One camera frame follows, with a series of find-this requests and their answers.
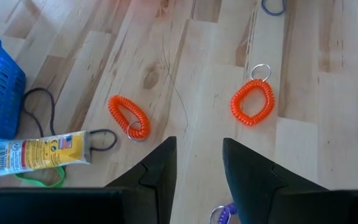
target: metal key ring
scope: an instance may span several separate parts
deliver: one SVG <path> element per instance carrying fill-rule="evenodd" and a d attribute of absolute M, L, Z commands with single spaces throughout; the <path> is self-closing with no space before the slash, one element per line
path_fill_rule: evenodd
<path fill-rule="evenodd" d="M 139 139 L 139 140 L 137 140 L 137 139 L 132 138 L 132 137 L 129 135 L 129 128 L 130 128 L 133 124 L 136 124 L 136 123 L 139 123 L 139 124 L 140 124 L 140 122 L 139 122 L 139 121 L 134 121 L 134 122 L 132 122 L 131 124 L 129 124 L 129 125 L 128 125 L 128 128 L 127 128 L 127 137 L 128 137 L 130 140 L 135 141 L 135 142 L 142 142 L 142 141 L 145 141 L 145 140 L 146 140 L 146 138 L 143 138 L 143 139 Z"/>
<path fill-rule="evenodd" d="M 216 208 L 214 208 L 214 210 L 212 210 L 211 214 L 209 215 L 209 224 L 212 224 L 212 216 L 215 214 L 216 211 L 218 211 L 219 209 L 225 209 L 226 206 L 218 206 Z M 230 219 L 231 219 L 231 213 L 229 212 L 229 219 L 227 220 L 227 223 L 230 223 Z"/>
<path fill-rule="evenodd" d="M 272 75 L 272 69 L 270 68 L 269 65 L 267 64 L 258 64 L 257 66 L 255 66 L 252 71 L 251 71 L 251 80 L 254 80 L 254 72 L 255 72 L 255 69 L 259 68 L 259 67 L 267 67 L 268 68 L 268 74 L 267 74 L 267 77 L 263 80 L 263 82 L 265 82 L 271 75 Z"/>

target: green rubber band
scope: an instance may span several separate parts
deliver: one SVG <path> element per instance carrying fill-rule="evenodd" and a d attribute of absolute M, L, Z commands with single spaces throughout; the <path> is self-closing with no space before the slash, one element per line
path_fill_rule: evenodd
<path fill-rule="evenodd" d="M 27 182 L 29 184 L 35 185 L 37 187 L 49 187 L 49 188 L 55 188 L 55 187 L 61 187 L 65 181 L 66 173 L 63 167 L 56 167 L 56 171 L 58 172 L 60 176 L 60 180 L 52 185 L 46 185 L 43 182 L 31 178 L 26 178 L 23 176 L 23 174 L 15 174 L 15 177 L 18 179 Z"/>

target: orange spiral keychain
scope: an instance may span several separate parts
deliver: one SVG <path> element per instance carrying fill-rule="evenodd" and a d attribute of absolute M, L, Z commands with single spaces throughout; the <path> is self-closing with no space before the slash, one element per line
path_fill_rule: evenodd
<path fill-rule="evenodd" d="M 129 123 L 123 113 L 119 111 L 118 106 L 123 106 L 132 112 L 139 121 Z M 133 141 L 143 141 L 150 134 L 150 122 L 146 114 L 131 100 L 122 96 L 113 96 L 109 99 L 109 111 L 114 119 L 118 122 L 128 138 Z M 133 124 L 140 123 L 140 129 L 132 128 Z"/>
<path fill-rule="evenodd" d="M 268 68 L 268 75 L 267 77 L 262 79 L 254 79 L 254 71 L 256 68 L 259 67 L 267 67 Z M 253 126 L 259 124 L 263 121 L 272 111 L 274 108 L 274 94 L 272 87 L 266 82 L 266 80 L 271 76 L 272 69 L 267 64 L 260 64 L 255 66 L 251 71 L 251 81 L 247 82 L 236 94 L 234 94 L 233 98 L 231 99 L 231 112 L 233 115 L 245 125 Z M 241 109 L 241 102 L 243 99 L 252 91 L 252 90 L 262 90 L 266 103 L 259 113 L 254 116 L 246 115 Z"/>

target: barcode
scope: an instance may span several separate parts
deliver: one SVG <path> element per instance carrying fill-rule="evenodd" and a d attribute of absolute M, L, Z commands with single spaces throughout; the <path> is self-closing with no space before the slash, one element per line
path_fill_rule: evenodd
<path fill-rule="evenodd" d="M 0 144 L 0 171 L 6 168 L 7 145 Z"/>

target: wooden floor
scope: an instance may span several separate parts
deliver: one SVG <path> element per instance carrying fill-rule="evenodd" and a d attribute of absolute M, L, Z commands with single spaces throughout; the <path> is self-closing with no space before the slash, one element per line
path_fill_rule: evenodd
<path fill-rule="evenodd" d="M 206 223 L 214 207 L 232 200 L 224 137 L 329 189 L 358 189 L 357 1 L 287 3 L 285 15 L 272 17 L 257 0 L 0 0 L 0 39 L 25 71 L 27 89 L 53 93 L 56 132 L 119 135 L 113 150 L 93 153 L 90 166 L 68 166 L 65 186 L 103 186 L 177 136 L 172 223 Z M 279 10 L 281 1 L 268 7 Z M 229 102 L 260 63 L 272 68 L 276 106 L 249 128 Z M 107 101 L 117 94 L 149 116 L 147 141 L 129 140 L 109 114 Z M 50 134 L 51 105 L 39 97 L 26 106 Z M 263 103 L 252 93 L 244 110 Z M 17 137 L 38 136 L 23 115 Z M 56 178 L 50 170 L 35 175 Z M 27 185 L 1 177 L 7 186 Z"/>

